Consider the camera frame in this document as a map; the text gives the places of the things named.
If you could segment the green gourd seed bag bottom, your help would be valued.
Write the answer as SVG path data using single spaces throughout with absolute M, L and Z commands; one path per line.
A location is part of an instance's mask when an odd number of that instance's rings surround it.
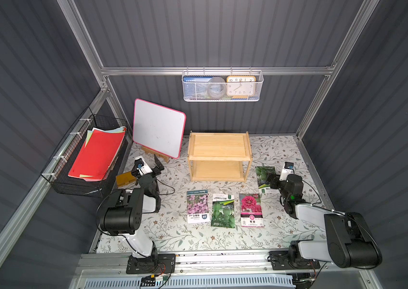
M 271 177 L 276 175 L 274 166 L 256 166 L 256 178 L 260 194 L 278 193 L 277 189 L 272 189 L 270 186 Z

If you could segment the green gourd seed bag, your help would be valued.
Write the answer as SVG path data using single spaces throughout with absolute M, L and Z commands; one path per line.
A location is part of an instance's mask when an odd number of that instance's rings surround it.
M 277 189 L 272 189 L 270 186 L 271 177 L 276 175 L 274 166 L 256 166 L 256 178 L 260 194 L 278 193 Z
M 235 227 L 235 196 L 213 194 L 211 226 L 218 228 Z

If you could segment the pink flower seed bag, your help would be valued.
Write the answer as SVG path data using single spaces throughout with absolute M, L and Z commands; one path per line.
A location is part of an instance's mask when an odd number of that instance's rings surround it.
M 263 228 L 265 224 L 260 194 L 240 193 L 239 198 L 241 226 L 246 228 Z

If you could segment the purple flower seed bag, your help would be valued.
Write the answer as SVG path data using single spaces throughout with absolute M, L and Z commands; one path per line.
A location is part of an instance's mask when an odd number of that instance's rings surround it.
M 209 193 L 207 190 L 187 191 L 187 222 L 189 224 L 211 221 L 208 196 Z

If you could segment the wooden two-tier shelf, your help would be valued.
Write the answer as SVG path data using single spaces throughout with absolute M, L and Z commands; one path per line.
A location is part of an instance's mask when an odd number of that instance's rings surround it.
M 191 132 L 190 180 L 245 183 L 253 161 L 249 133 Z

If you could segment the green gourd seed bag top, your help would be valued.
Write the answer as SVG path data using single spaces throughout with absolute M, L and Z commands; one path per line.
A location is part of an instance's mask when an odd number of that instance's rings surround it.
M 211 226 L 218 228 L 235 227 L 235 196 L 213 194 Z

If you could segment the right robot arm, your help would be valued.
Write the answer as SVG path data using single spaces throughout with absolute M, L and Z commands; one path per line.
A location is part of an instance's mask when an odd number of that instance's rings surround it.
M 328 210 L 303 198 L 304 181 L 301 176 L 289 174 L 285 179 L 269 173 L 271 189 L 280 192 L 280 203 L 289 217 L 311 223 L 325 230 L 325 240 L 294 241 L 284 256 L 291 267 L 298 263 L 323 261 L 340 268 L 370 270 L 381 265 L 383 255 L 359 213 Z

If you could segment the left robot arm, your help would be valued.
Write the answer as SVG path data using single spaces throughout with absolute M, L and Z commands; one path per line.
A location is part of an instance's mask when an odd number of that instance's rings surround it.
M 123 237 L 138 260 L 153 261 L 157 248 L 141 229 L 142 216 L 158 213 L 161 196 L 157 176 L 164 166 L 154 156 L 155 166 L 150 167 L 143 156 L 135 158 L 132 176 L 138 187 L 128 191 L 117 189 L 105 197 L 96 212 L 96 228 L 108 236 Z

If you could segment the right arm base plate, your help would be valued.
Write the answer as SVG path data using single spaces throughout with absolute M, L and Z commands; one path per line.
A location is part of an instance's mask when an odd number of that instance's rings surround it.
M 269 251 L 267 261 L 270 263 L 273 270 L 316 270 L 321 268 L 318 261 L 305 259 L 298 253 L 288 250 Z

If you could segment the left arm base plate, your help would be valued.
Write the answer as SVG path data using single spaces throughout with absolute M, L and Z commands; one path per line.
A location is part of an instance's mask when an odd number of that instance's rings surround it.
M 158 254 L 148 258 L 135 258 L 130 256 L 126 268 L 128 275 L 170 274 L 175 272 L 176 255 L 175 254 Z

